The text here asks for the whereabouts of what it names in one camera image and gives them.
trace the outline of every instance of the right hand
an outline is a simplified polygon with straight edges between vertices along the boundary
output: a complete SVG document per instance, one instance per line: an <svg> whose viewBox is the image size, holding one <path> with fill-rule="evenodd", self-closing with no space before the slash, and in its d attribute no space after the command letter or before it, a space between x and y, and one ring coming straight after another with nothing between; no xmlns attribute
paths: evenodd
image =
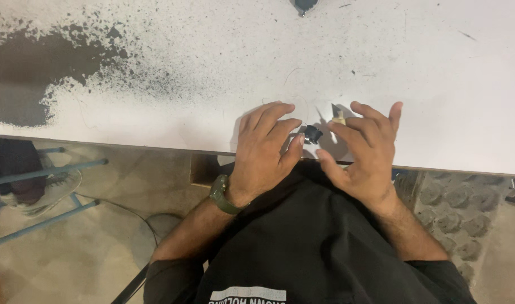
<svg viewBox="0 0 515 304"><path fill-rule="evenodd" d="M329 152L318 149L321 168L335 187L361 201L370 211L390 214L398 201L391 171L402 102L391 107L389 118L357 101L351 103L351 109L363 117L349 117L345 126L329 122L329 130L347 143L353 164L342 170Z"/></svg>

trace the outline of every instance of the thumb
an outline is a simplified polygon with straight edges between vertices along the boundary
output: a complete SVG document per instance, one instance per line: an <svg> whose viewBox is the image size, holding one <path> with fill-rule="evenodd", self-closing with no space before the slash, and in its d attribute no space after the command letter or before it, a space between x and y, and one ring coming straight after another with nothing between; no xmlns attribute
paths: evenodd
<svg viewBox="0 0 515 304"><path fill-rule="evenodd" d="M333 156L323 149L317 149L316 154L320 159L321 169L327 174L330 181L333 182L337 188L343 186L347 176L344 170L336 164Z"/></svg>
<svg viewBox="0 0 515 304"><path fill-rule="evenodd" d="M278 164L283 170L291 171L299 159L301 159L303 143L303 134L295 136L289 143L288 150L282 155Z"/></svg>

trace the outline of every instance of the blue metal chair leg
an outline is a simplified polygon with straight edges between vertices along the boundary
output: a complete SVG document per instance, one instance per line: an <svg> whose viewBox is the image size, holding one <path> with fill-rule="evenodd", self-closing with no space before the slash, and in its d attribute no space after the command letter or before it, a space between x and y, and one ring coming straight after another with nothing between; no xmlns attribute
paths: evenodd
<svg viewBox="0 0 515 304"><path fill-rule="evenodd" d="M82 205L81 203L79 203L79 200L75 196L75 193L70 194L70 197L72 198L72 201L74 202L74 204L76 204L76 206L77 206L76 209L68 211L68 212L65 212L65 213L63 213L61 215L57 215L54 218L50 218L50 219L45 220L45 221L43 221L41 223L38 223L36 225L32 225L30 227L23 228L23 229L21 229L19 231L16 231L14 233L11 233L11 234L8 234L6 236L3 236L2 238L0 238L0 245L2 243L7 242L7 241L10 241L10 240L13 240L15 238L18 238L18 237L20 237L20 236L22 236L22 235L24 235L26 233L32 232L32 231L40 229L40 228L44 228L44 227L46 227L48 225L51 225L51 224L53 224L55 222L58 222L58 221L63 220L65 218L68 218L68 217L70 217L70 216L72 216L72 215L74 215L76 213L79 213L81 211L84 211L86 209L94 207L94 206L96 206L96 205L98 205L100 203L98 200L95 200L95 201L93 201L91 203L88 203L86 205Z"/></svg>
<svg viewBox="0 0 515 304"><path fill-rule="evenodd" d="M68 171L74 170L74 169L81 170L83 168L97 166L99 164L107 164L107 163L108 163L107 159L104 158L104 159L101 159L98 161L92 161L92 162L87 162L87 163L67 164L66 166L53 167L53 168L36 171L36 172L8 175L8 176L0 177L0 184L10 183L10 182L15 182L15 181L22 181L22 180L26 180L28 178L33 178L33 177L38 177L38 176L46 176L46 175L50 175L50 174L68 172Z"/></svg>
<svg viewBox="0 0 515 304"><path fill-rule="evenodd" d="M37 150L38 152L43 152L43 153L62 153L64 151L66 151L65 148L62 148L62 147L59 147L59 148L47 148L47 149L39 149Z"/></svg>

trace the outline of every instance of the maroon cloth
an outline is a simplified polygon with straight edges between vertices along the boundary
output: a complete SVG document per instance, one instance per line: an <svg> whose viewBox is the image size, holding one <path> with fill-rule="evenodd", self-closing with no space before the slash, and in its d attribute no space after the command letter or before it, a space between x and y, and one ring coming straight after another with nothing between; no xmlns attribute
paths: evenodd
<svg viewBox="0 0 515 304"><path fill-rule="evenodd" d="M31 141L0 139L0 177L42 170L40 156ZM46 177L0 185L0 193L12 192L18 201L33 204L44 196Z"/></svg>

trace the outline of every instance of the forearm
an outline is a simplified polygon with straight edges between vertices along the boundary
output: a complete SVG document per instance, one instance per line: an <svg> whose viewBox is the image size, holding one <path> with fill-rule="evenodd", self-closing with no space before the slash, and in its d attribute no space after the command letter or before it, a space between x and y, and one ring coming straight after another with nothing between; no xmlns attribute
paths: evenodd
<svg viewBox="0 0 515 304"><path fill-rule="evenodd" d="M153 252L157 260L201 258L200 255L233 219L207 197L171 231Z"/></svg>
<svg viewBox="0 0 515 304"><path fill-rule="evenodd" d="M403 261L447 260L443 246L419 224L396 192L388 200L391 208L375 215L398 257Z"/></svg>

